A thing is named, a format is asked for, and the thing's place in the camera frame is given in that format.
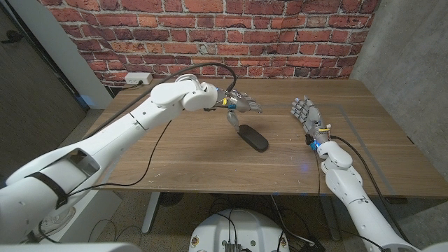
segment table top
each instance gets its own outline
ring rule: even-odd
[[[230,83],[229,79],[200,81],[220,88]],[[120,92],[92,129],[151,85]],[[360,81],[242,79],[235,87],[263,107],[261,114],[237,115],[241,125],[251,126],[269,141],[264,153],[241,139],[227,121],[225,109],[184,111],[168,126],[140,183],[126,188],[104,188],[317,195],[320,186],[321,193],[330,193],[314,152],[305,144],[304,130],[289,112],[294,98],[307,95],[319,108],[324,123],[332,125],[332,134],[346,139],[364,157],[385,196],[448,197],[448,183]],[[149,131],[99,182],[137,181],[165,126]],[[339,145],[353,157],[353,166],[363,177],[365,191],[376,195],[356,154],[343,143]]]

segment black wire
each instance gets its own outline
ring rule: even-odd
[[[100,222],[102,222],[102,221],[108,221],[108,222],[112,223],[112,225],[113,225],[113,229],[114,229],[114,231],[115,231],[115,233],[113,234],[113,239],[115,240],[115,237],[117,237],[117,227],[115,226],[115,223],[114,223],[112,220],[109,220],[109,219],[102,219],[102,220],[98,220],[97,224],[95,224],[95,225],[93,226],[92,231],[90,231],[89,239],[87,240],[87,243],[90,242],[90,238],[92,237],[93,230],[95,230],[95,228],[97,227],[97,225],[98,225]]]
[[[319,205],[321,206],[321,210],[323,211],[323,205],[322,205],[322,199],[321,199],[321,169],[320,169],[320,166],[319,166],[319,161],[318,161],[318,159],[317,159],[317,152],[316,152],[316,151],[314,151],[314,157],[316,158],[316,163],[317,163],[317,173],[318,173],[318,192],[317,192],[317,197],[318,197],[318,200],[319,200]],[[338,228],[338,227],[330,227],[329,225],[322,224],[321,221],[317,218],[317,215],[316,215],[316,220],[317,220],[317,222],[318,222],[320,225],[322,225],[322,226],[324,226],[324,227],[326,227],[326,228],[331,228],[331,229],[334,229],[334,230],[339,230],[340,232],[345,232],[345,233],[348,233],[348,234],[357,236],[357,237],[359,237],[359,238],[361,238],[361,239],[364,239],[364,240],[370,242],[371,244],[375,245],[376,247],[378,247],[378,249],[379,249],[381,252],[386,252],[386,249],[384,249],[384,248],[381,247],[380,245],[374,243],[373,241],[371,241],[370,239],[368,239],[368,238],[366,238],[366,237],[364,237],[364,236],[362,236],[362,235],[355,234],[355,233],[352,233],[352,232],[349,232],[349,231],[346,231],[346,230],[342,230],[342,229],[340,229],[340,228]]]
[[[39,225],[37,225],[37,229],[38,229],[38,231],[39,231],[39,234],[40,234],[43,238],[47,239],[48,241],[50,241],[50,242],[52,242],[52,243],[56,243],[56,244],[60,243],[60,242],[58,242],[58,241],[55,241],[54,239],[49,238],[46,234],[43,233],[43,231],[42,231],[42,221],[43,221],[43,220],[41,220],[41,222],[39,223]]]
[[[387,203],[386,203],[386,199],[384,199],[383,194],[381,193],[381,191],[379,190],[379,187],[377,185],[377,182],[375,181],[372,172],[370,171],[369,167],[367,166],[367,163],[364,161],[364,158],[361,156],[361,154],[355,149],[355,147],[353,147],[348,141],[345,141],[343,138],[338,137],[338,136],[330,136],[331,139],[337,139],[342,141],[344,144],[346,144],[348,147],[350,147],[350,149],[352,151],[354,151],[357,156],[359,157],[359,159],[361,159],[361,162],[363,163],[365,170],[367,171],[367,173],[369,174],[370,180],[373,183],[373,186],[375,187],[375,190],[378,193],[379,198],[381,199],[381,202],[383,203],[384,207],[386,208],[387,214],[391,217],[391,220],[393,222],[393,224],[397,227],[397,230],[399,231],[399,233],[401,234],[401,236],[403,237],[403,239],[411,244],[411,242],[409,241],[409,239],[406,237],[406,234],[403,232],[403,230],[401,229],[401,227],[399,226],[397,220],[393,217],[391,210],[387,207]]]
[[[221,64],[221,63],[215,63],[215,62],[208,62],[208,63],[202,63],[202,64],[196,64],[196,65],[192,65],[189,66],[187,68],[184,68],[180,71],[177,71],[176,73],[173,73],[172,75],[165,77],[163,80],[161,80],[158,84],[159,85],[161,83],[164,83],[166,81],[168,81],[170,78],[175,77],[176,75],[185,73],[189,70],[192,69],[196,69],[198,67],[204,67],[204,66],[218,66],[218,67],[223,67],[224,69],[227,69],[233,76],[233,81],[232,83],[227,87],[227,91],[232,91],[233,87],[235,86],[235,84],[237,83],[237,75],[235,74],[235,72],[228,66]],[[84,139],[89,138],[91,136],[93,136],[94,134],[98,133],[100,130],[102,130],[105,126],[107,126],[109,123],[112,123],[119,115],[121,115],[123,112],[125,112],[128,108],[130,108],[132,105],[136,104],[139,100],[141,100],[142,98],[144,98],[146,95],[148,95],[149,93],[151,93],[151,91],[153,90],[153,88],[156,86],[154,85],[153,87],[148,88],[145,92],[143,92],[142,94],[140,94],[137,98],[135,98],[133,101],[131,101],[128,105],[124,106],[123,108],[121,108],[117,113],[115,113],[114,115],[112,115],[108,120],[106,120],[105,122],[103,122],[100,126],[98,126],[96,129],[94,129],[93,131],[91,131],[91,133],[87,134]]]
[[[281,234],[280,234],[280,238],[279,238],[279,244],[277,244],[277,252],[280,252],[280,243],[281,243],[281,237],[283,236],[283,234],[285,233],[285,231],[281,231]]]
[[[154,145],[154,148],[153,148],[153,152],[151,153],[151,155],[150,155],[150,157],[149,157],[148,166],[146,167],[146,171],[145,171],[145,173],[143,174],[143,176],[142,176],[138,181],[135,181],[135,182],[130,183],[130,184],[102,183],[102,184],[98,184],[98,185],[92,185],[92,186],[89,186],[89,187],[87,187],[87,188],[84,188],[84,189],[81,189],[81,190],[77,190],[77,191],[75,191],[75,192],[70,192],[70,193],[67,195],[67,197],[70,197],[70,196],[72,196],[72,195],[75,195],[76,193],[81,193],[81,192],[83,192],[83,191],[85,191],[85,190],[90,190],[90,189],[93,189],[93,188],[98,188],[98,187],[100,187],[100,186],[133,186],[133,185],[137,184],[138,182],[142,181],[143,178],[144,178],[144,177],[146,176],[146,174],[148,173],[149,166],[150,166],[150,164],[151,164],[151,160],[153,159],[153,154],[154,154],[154,152],[155,152],[155,149],[157,148],[157,145],[159,144],[160,139],[162,138],[163,134],[164,134],[165,131],[167,130],[167,128],[168,128],[168,126],[169,126],[170,123],[171,123],[171,121],[168,122],[167,126],[165,126],[165,128],[163,129],[163,132],[162,132],[161,135],[159,136],[159,139],[157,140],[157,142],[155,142],[155,145]]]

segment brick wall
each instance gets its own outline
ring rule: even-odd
[[[377,0],[39,0],[105,85],[222,62],[241,78],[347,78]],[[194,74],[229,73],[205,66]]]

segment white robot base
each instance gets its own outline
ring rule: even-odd
[[[289,252],[288,241],[282,229],[270,218],[247,209],[227,209],[204,220],[191,235],[189,252],[214,251],[277,251]]]

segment black strap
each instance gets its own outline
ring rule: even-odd
[[[38,179],[42,181],[44,184],[46,184],[53,192],[55,192],[57,196],[57,203],[56,203],[56,209],[60,208],[61,206],[67,204],[67,194],[65,193],[64,189],[60,187],[54,180],[52,180],[49,176],[42,174],[40,172],[34,172],[33,174],[30,174],[27,177],[33,177],[35,179]]]

